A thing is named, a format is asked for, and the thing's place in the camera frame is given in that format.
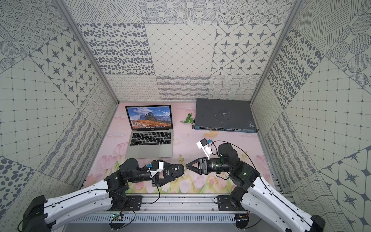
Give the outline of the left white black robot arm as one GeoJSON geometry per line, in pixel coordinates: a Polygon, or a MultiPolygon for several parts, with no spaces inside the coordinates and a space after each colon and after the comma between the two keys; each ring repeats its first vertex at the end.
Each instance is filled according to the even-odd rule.
{"type": "Polygon", "coordinates": [[[51,232],[74,219],[124,207],[129,201],[125,194],[129,183],[149,181],[153,187],[161,187],[175,181],[184,172],[182,164],[171,164],[159,159],[140,167],[136,159],[127,159],[118,171],[89,187],[55,198],[46,199],[44,195],[34,198],[17,230],[51,232]]]}

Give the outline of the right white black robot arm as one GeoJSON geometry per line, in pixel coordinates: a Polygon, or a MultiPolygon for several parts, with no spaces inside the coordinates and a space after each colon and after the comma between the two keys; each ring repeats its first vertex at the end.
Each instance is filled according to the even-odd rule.
{"type": "Polygon", "coordinates": [[[251,165],[240,160],[235,145],[222,142],[217,148],[217,158],[211,158],[213,142],[202,139],[197,143],[206,154],[186,165],[188,170],[199,175],[228,173],[236,185],[227,204],[233,209],[249,211],[280,232],[322,232],[325,220],[319,215],[310,215],[272,187],[251,165]]]}

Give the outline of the dark grey network switch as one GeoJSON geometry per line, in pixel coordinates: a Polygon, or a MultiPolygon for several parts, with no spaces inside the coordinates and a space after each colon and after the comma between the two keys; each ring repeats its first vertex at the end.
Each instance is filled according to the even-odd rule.
{"type": "Polygon", "coordinates": [[[196,130],[256,133],[249,101],[197,99],[196,130]]]}

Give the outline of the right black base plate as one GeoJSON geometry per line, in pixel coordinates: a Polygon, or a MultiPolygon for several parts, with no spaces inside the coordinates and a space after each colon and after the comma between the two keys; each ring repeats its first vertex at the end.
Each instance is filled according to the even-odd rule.
{"type": "Polygon", "coordinates": [[[231,195],[218,195],[216,196],[216,202],[219,211],[254,211],[258,207],[258,204],[250,198],[243,198],[231,195]]]}

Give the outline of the aluminium mounting rail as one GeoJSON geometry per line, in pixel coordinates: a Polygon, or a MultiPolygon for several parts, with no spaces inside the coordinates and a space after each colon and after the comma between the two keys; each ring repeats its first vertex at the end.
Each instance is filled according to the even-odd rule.
{"type": "MultiPolygon", "coordinates": [[[[186,214],[219,212],[216,195],[212,194],[164,194],[160,197],[143,194],[142,196],[140,211],[135,212],[186,214]]],[[[55,203],[52,203],[51,200],[48,202],[51,204],[51,209],[57,209],[64,214],[77,212],[79,215],[89,215],[100,211],[109,211],[112,207],[112,200],[113,198],[104,189],[94,189],[58,197],[55,203]]]]}

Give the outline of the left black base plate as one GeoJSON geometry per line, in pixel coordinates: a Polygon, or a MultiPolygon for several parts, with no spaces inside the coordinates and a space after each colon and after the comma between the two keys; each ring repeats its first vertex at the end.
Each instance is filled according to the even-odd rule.
{"type": "Polygon", "coordinates": [[[112,207],[109,209],[109,211],[140,211],[142,200],[142,195],[114,197],[111,201],[112,207]]]}

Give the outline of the silver open laptop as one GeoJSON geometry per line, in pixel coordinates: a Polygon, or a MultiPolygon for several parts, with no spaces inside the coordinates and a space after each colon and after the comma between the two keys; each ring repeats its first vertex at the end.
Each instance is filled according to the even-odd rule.
{"type": "Polygon", "coordinates": [[[165,105],[126,106],[131,135],[126,159],[158,159],[173,156],[172,107],[165,105]]]}

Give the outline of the black wireless mouse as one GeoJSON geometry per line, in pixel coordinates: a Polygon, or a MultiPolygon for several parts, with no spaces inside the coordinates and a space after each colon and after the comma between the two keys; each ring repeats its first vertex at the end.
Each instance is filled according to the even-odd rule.
{"type": "Polygon", "coordinates": [[[184,172],[185,172],[185,169],[182,164],[172,164],[164,168],[163,177],[165,179],[179,178],[184,174],[184,172]]]}

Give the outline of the pink floral table mat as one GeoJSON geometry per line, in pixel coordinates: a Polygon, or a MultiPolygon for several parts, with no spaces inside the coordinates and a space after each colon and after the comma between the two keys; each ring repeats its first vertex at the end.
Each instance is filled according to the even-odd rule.
{"type": "MultiPolygon", "coordinates": [[[[131,134],[131,127],[125,109],[128,105],[132,106],[133,104],[122,102],[116,109],[86,181],[83,183],[84,187],[99,182],[124,163],[131,134]]],[[[196,145],[203,138],[213,140],[217,146],[222,141],[226,141],[234,144],[234,148],[238,151],[242,161],[255,165],[269,184],[274,184],[268,162],[256,133],[194,130],[190,124],[182,123],[189,113],[196,115],[196,104],[194,102],[173,102],[171,108],[174,125],[174,146],[173,156],[167,158],[167,162],[186,165],[203,157],[204,152],[198,149],[196,145]]],[[[190,170],[185,170],[183,176],[161,188],[152,187],[151,183],[146,181],[131,183],[127,192],[131,194],[223,194],[230,193],[234,188],[235,185],[227,178],[226,173],[219,175],[211,173],[207,176],[200,176],[190,170]]]]}

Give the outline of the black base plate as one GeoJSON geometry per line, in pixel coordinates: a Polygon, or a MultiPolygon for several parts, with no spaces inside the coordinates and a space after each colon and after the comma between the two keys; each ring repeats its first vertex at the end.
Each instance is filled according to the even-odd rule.
{"type": "Polygon", "coordinates": [[[258,204],[250,198],[243,198],[231,195],[218,195],[216,196],[216,202],[219,211],[254,211],[258,207],[258,204]]]}
{"type": "Polygon", "coordinates": [[[142,195],[114,197],[111,201],[112,207],[109,209],[109,211],[140,211],[142,200],[142,195]]]}

